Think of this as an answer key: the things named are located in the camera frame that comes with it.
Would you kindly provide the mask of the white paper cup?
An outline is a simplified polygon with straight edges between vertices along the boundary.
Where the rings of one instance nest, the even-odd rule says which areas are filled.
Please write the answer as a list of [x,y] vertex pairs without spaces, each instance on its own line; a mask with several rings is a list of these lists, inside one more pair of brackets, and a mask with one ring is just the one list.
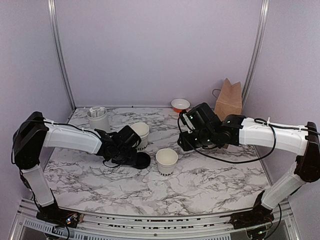
[[155,159],[159,173],[168,177],[172,175],[179,156],[173,149],[163,148],[156,153]]

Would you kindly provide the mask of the black plastic cup lid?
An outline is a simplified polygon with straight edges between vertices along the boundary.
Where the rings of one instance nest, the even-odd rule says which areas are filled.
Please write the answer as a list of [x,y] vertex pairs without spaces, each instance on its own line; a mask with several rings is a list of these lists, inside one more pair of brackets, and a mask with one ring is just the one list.
[[133,168],[138,170],[146,169],[151,163],[151,157],[145,152],[138,152],[136,155],[135,162],[131,165]]

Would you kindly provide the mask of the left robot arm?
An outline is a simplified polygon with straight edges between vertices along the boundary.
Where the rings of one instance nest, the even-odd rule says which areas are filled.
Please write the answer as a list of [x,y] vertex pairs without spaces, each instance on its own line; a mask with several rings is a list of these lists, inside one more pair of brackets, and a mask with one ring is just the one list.
[[31,191],[39,214],[53,223],[62,221],[70,225],[78,220],[79,213],[59,207],[41,166],[40,156],[44,149],[85,152],[102,157],[116,167],[141,170],[150,164],[149,155],[137,151],[141,142],[139,135],[128,125],[118,132],[98,128],[89,130],[46,119],[41,112],[35,111],[12,137],[11,161]]

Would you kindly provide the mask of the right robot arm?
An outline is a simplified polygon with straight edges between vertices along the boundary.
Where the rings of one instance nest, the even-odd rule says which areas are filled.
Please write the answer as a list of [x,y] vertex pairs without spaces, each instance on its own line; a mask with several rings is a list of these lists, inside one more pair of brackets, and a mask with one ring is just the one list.
[[306,125],[275,124],[262,118],[230,114],[224,120],[205,102],[179,113],[178,145],[183,151],[222,148],[224,145],[253,145],[283,150],[296,155],[290,169],[256,198],[252,209],[231,214],[234,229],[261,225],[274,220],[273,209],[306,183],[320,179],[320,141],[314,122]]

